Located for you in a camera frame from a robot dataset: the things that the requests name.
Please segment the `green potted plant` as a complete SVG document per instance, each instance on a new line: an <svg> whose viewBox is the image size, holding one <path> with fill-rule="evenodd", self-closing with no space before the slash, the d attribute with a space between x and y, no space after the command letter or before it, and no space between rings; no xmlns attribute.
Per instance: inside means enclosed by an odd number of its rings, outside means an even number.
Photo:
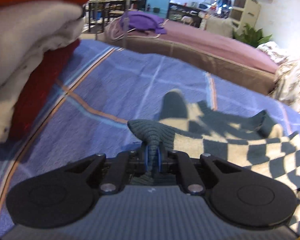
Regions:
<svg viewBox="0 0 300 240"><path fill-rule="evenodd" d="M263 29L256 30L248 23L244 25L241 33L233 31L232 35L235 40L248 44L254 48L257 48L259 45L269 42L272 38L272 35L264 36Z"/></svg>

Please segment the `green cream checkered sweater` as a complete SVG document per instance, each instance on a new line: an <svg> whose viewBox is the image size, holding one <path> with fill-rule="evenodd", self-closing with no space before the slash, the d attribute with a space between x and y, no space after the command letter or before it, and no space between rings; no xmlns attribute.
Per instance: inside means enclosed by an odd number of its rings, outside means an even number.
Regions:
<svg viewBox="0 0 300 240"><path fill-rule="evenodd" d="M298 204L289 227L300 234L300 134L285 135L267 111L251 117L214 111L205 101L188 103L174 89L162 99L157 121L130 120L128 128L148 147L149 168L160 145L191 158L208 153L286 184Z"/></svg>

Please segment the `cream drawer cabinet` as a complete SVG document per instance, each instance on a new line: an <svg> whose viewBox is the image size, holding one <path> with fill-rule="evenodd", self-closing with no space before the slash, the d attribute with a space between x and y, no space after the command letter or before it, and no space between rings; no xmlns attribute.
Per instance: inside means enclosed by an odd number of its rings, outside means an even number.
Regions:
<svg viewBox="0 0 300 240"><path fill-rule="evenodd" d="M246 24L254 27L260 10L261 5L256 0L234 0L229 15L234 31L241 34Z"/></svg>

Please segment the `cream dotted folded garment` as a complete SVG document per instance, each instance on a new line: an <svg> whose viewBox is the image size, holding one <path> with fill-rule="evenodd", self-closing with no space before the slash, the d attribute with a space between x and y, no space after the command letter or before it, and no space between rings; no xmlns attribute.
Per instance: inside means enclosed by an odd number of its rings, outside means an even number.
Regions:
<svg viewBox="0 0 300 240"><path fill-rule="evenodd" d="M0 54L0 143L8 138L12 124L14 106L28 81L31 73L43 60L47 49L33 50L24 58L9 57L7 53Z"/></svg>

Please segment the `dark red folded garment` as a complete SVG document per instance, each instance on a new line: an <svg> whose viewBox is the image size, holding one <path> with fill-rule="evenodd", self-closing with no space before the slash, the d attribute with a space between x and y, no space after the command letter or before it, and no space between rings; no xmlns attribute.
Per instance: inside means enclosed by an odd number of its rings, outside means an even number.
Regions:
<svg viewBox="0 0 300 240"><path fill-rule="evenodd" d="M66 66L80 39L64 48L48 50L39 66L31 73L14 106L8 138L19 140L26 135L47 101L55 80Z"/></svg>

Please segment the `purple garment on bed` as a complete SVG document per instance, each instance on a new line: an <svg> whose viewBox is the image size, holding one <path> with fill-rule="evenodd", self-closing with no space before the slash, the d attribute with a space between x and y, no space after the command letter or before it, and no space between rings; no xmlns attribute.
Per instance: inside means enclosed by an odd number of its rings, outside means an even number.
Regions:
<svg viewBox="0 0 300 240"><path fill-rule="evenodd" d="M129 30L152 30L156 34L167 34L166 29L163 27L163 23L165 22L165 20L157 15L149 14L143 11L125 12L120 19L120 25L122 28L124 27L125 18L129 19Z"/></svg>

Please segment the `blue plaid bedsheet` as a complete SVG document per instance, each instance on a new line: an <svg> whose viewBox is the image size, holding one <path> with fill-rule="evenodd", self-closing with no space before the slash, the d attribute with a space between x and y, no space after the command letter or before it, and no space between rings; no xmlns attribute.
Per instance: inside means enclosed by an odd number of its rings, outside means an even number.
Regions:
<svg viewBox="0 0 300 240"><path fill-rule="evenodd" d="M137 148L127 122L157 119L172 89L226 114L250 117L265 110L285 134L300 133L300 114L274 99L171 57L84 40L28 132L0 144L0 236L13 226L5 206L11 187L93 154L112 158Z"/></svg>

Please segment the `floral cream duvet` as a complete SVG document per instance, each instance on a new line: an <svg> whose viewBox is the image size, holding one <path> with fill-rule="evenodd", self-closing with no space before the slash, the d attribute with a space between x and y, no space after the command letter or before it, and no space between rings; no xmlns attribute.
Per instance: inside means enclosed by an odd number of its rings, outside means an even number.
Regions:
<svg viewBox="0 0 300 240"><path fill-rule="evenodd" d="M261 44L257 49L278 65L270 97L300 113L300 59L289 55L274 41Z"/></svg>

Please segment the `beige folded sweater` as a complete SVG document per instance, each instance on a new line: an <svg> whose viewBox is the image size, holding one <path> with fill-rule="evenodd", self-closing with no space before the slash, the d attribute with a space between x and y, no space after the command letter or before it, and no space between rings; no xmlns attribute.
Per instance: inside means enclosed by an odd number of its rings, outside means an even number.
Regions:
<svg viewBox="0 0 300 240"><path fill-rule="evenodd" d="M62 1L0 7L0 86L33 55L63 48L79 38L83 8Z"/></svg>

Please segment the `dark dining table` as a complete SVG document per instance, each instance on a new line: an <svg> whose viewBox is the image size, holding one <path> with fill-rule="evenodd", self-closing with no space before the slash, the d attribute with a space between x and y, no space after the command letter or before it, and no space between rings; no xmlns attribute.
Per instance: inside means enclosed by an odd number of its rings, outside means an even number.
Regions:
<svg viewBox="0 0 300 240"><path fill-rule="evenodd" d="M117 8L119 12L125 9L126 0L89 0L84 6L87 32L104 32L106 24L115 16Z"/></svg>

